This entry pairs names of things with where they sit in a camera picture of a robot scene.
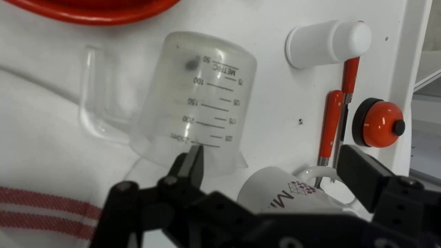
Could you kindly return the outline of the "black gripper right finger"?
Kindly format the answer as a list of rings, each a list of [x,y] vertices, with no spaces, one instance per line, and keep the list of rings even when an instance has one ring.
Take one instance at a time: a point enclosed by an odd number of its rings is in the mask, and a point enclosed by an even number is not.
[[[384,187],[395,173],[371,154],[353,144],[341,147],[338,176],[368,212],[374,212]]]

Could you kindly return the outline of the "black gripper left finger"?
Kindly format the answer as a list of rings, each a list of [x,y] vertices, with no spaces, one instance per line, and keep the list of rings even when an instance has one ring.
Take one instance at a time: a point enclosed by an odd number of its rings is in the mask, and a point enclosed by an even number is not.
[[[181,153],[169,175],[187,179],[192,186],[200,186],[204,177],[204,146],[193,144],[188,153]]]

